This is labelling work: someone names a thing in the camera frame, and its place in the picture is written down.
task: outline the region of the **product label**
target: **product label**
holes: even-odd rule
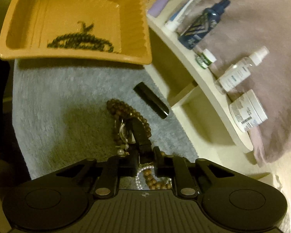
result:
[[[245,95],[242,95],[231,104],[231,110],[235,114],[236,120],[239,122],[238,125],[240,125],[244,131],[248,131],[262,123],[253,106],[248,104],[249,102],[249,99]]]
[[[218,81],[224,90],[228,92],[243,80],[247,79],[250,74],[251,72],[245,67],[245,65],[240,65],[234,69],[228,70],[218,79]]]
[[[197,54],[195,60],[203,69],[206,69],[210,64],[212,64],[203,53]]]
[[[192,49],[219,21],[220,15],[211,8],[206,8],[202,15],[180,35],[178,40],[186,48]]]

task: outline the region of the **blue spray bottle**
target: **blue spray bottle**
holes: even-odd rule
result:
[[[205,8],[203,13],[194,23],[184,31],[178,40],[187,48],[193,49],[204,36],[208,34],[221,20],[224,9],[230,4],[230,0],[221,0],[211,8]]]

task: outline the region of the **small white tube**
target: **small white tube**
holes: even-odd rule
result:
[[[183,22],[184,18],[190,11],[199,3],[201,0],[188,0],[187,3],[179,11],[171,16],[167,23],[165,23],[165,27],[174,32],[179,25]]]

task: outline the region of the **curved shelf edge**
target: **curved shelf edge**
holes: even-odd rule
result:
[[[192,50],[186,49],[177,38],[177,34],[170,32],[164,27],[164,23],[169,17],[172,4],[177,3],[171,0],[165,7],[161,15],[154,18],[147,15],[149,27],[162,39],[168,48],[178,57],[194,80],[197,82],[201,90],[204,92],[222,122],[224,123],[233,142],[244,152],[248,153],[253,150],[253,145],[248,133],[241,132],[235,124],[229,110],[230,99],[227,95],[221,94],[216,88],[215,78],[209,69],[202,69],[195,61],[195,53]]]

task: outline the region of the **orange plastic tray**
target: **orange plastic tray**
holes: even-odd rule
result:
[[[109,40],[114,52],[47,48],[59,35],[81,31]],[[0,34],[0,58],[69,57],[136,64],[152,61],[144,0],[12,0]]]

